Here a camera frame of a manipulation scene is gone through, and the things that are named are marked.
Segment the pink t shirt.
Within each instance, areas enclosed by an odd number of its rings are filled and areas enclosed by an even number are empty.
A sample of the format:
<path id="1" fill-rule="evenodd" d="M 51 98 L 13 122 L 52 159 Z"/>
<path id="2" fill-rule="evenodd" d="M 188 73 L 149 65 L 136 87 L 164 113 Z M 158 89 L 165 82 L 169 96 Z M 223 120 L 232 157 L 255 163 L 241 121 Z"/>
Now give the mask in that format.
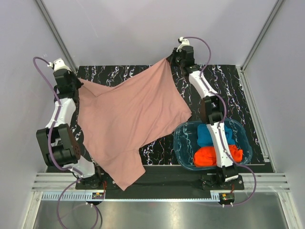
<path id="1" fill-rule="evenodd" d="M 83 80 L 79 98 L 83 144 L 122 190 L 145 173 L 140 148 L 171 134 L 192 115 L 166 59 L 115 87 Z"/>

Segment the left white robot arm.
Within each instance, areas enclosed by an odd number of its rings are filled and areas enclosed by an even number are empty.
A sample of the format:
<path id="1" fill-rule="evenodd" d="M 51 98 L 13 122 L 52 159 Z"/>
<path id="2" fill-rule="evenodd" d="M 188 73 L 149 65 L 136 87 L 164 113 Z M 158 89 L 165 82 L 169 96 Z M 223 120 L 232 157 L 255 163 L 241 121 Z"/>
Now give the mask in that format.
<path id="1" fill-rule="evenodd" d="M 36 132 L 44 162 L 49 167 L 70 171 L 77 178 L 86 179 L 91 188 L 97 189 L 102 185 L 103 177 L 97 174 L 94 163 L 81 155 L 81 148 L 70 128 L 82 83 L 63 59 L 46 64 L 53 70 L 56 85 L 49 86 L 55 105 L 52 117 Z"/>

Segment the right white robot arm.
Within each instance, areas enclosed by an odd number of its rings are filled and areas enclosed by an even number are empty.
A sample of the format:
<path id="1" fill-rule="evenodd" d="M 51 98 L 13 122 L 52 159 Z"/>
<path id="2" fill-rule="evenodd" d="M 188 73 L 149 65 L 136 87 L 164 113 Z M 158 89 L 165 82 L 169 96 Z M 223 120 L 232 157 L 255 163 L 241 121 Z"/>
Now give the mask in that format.
<path id="1" fill-rule="evenodd" d="M 201 120 L 209 130 L 216 154 L 216 183 L 218 187 L 227 189 L 238 178 L 238 170 L 225 136 L 226 105 L 224 99 L 204 77 L 205 68 L 195 63 L 194 48 L 190 45 L 189 39 L 202 41 L 208 48 L 211 58 L 211 48 L 206 41 L 198 37 L 182 36 L 178 39 L 180 45 L 173 49 L 167 60 L 171 66 L 181 69 L 182 75 L 188 78 L 202 99 Z"/>

